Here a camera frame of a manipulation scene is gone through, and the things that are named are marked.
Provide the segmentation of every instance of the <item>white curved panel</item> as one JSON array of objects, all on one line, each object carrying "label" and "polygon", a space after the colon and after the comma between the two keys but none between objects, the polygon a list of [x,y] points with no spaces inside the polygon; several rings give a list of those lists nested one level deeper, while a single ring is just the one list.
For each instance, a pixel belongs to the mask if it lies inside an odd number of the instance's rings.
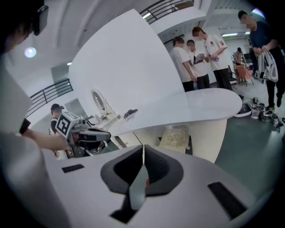
[{"label": "white curved panel", "polygon": [[93,88],[117,114],[184,91],[163,43],[135,10],[107,23],[85,43],[69,78],[88,115],[98,113]]}]

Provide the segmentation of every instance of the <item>ceiling light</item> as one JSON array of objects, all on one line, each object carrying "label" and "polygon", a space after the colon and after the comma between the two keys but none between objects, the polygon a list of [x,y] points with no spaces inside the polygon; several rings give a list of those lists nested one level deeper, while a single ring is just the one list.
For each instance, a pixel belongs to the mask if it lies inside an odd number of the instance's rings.
[{"label": "ceiling light", "polygon": [[265,16],[264,14],[258,9],[258,8],[255,8],[254,10],[252,10],[253,13],[263,17],[265,19]]},{"label": "ceiling light", "polygon": [[146,19],[148,16],[150,16],[151,15],[151,13],[150,12],[148,12],[146,15],[144,15],[142,18],[143,19]]},{"label": "ceiling light", "polygon": [[233,37],[236,35],[237,35],[237,33],[229,33],[229,34],[223,34],[222,37]]},{"label": "ceiling light", "polygon": [[33,58],[37,53],[37,50],[34,48],[27,48],[25,50],[25,56],[28,58]]}]

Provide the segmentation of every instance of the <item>orange chair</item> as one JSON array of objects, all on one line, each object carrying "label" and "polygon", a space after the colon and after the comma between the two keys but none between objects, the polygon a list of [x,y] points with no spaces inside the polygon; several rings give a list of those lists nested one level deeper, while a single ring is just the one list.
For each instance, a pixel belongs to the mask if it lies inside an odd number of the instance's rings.
[{"label": "orange chair", "polygon": [[239,74],[240,79],[251,80],[252,84],[254,85],[254,83],[252,81],[252,70],[248,70],[242,65],[236,66],[236,70]]}]

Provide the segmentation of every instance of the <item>white column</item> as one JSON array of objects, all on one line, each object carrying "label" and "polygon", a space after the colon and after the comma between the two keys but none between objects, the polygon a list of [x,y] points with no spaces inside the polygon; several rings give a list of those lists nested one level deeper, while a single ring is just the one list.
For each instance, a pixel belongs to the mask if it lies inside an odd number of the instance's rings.
[{"label": "white column", "polygon": [[193,155],[215,163],[224,140],[226,126],[227,119],[189,124]]}]

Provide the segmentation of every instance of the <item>water bottle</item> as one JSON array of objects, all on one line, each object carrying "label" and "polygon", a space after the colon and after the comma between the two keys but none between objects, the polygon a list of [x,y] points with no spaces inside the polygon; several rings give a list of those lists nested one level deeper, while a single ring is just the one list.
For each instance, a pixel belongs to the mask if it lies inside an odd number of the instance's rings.
[{"label": "water bottle", "polygon": [[193,82],[193,87],[194,87],[194,90],[197,90],[198,89],[198,85],[197,85],[197,82]]},{"label": "water bottle", "polygon": [[219,61],[219,58],[216,57],[214,61],[215,61],[215,62]]}]

